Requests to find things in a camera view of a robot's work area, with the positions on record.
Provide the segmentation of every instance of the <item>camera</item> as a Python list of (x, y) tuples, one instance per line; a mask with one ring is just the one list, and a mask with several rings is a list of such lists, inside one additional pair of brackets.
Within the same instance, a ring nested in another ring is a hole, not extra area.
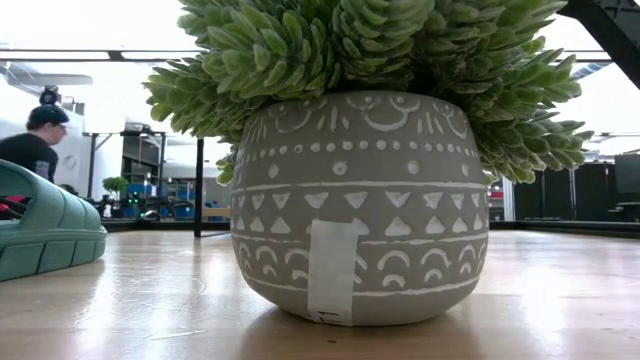
[(40, 95), (40, 105), (55, 105), (58, 102), (58, 98), (58, 87), (47, 85), (44, 87), (42, 95)]

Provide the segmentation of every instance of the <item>white tape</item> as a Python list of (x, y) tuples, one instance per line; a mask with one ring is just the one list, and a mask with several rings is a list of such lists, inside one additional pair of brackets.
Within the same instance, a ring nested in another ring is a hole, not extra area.
[(308, 309), (314, 321), (351, 326), (358, 229), (314, 220), (309, 248)]

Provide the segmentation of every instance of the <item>gray ceramic pot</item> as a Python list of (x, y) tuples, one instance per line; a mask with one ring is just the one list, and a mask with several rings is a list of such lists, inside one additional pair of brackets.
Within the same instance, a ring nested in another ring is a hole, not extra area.
[(406, 324), (473, 291), (487, 250), (486, 209), (476, 144), (459, 108), (408, 93), (330, 94), (249, 120), (233, 182), (233, 245), (257, 293), (332, 322), (331, 309), (324, 318), (310, 309), (311, 287), (317, 294), (319, 283), (332, 284), (326, 274), (318, 280), (325, 270), (310, 273), (309, 258), (314, 269), (318, 259), (329, 272), (339, 267), (331, 253), (310, 254), (311, 224), (353, 224), (353, 270), (334, 274), (336, 282), (349, 277), (349, 319), (335, 322)]

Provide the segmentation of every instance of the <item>black cap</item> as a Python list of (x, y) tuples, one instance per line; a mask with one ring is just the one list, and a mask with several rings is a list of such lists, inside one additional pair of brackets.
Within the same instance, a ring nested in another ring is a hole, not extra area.
[(47, 123), (60, 125), (68, 122), (69, 117), (67, 114), (56, 105), (40, 105), (31, 110), (31, 114), (29, 114), (29, 124), (33, 125), (45, 125)]

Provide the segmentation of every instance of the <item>table surface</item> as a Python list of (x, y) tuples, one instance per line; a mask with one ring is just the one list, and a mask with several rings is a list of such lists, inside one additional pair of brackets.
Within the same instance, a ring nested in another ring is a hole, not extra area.
[(640, 359), (640, 242), (491, 233), (480, 284), (418, 325), (339, 328), (255, 294), (228, 235), (111, 235), (102, 260), (0, 283), (0, 359)]

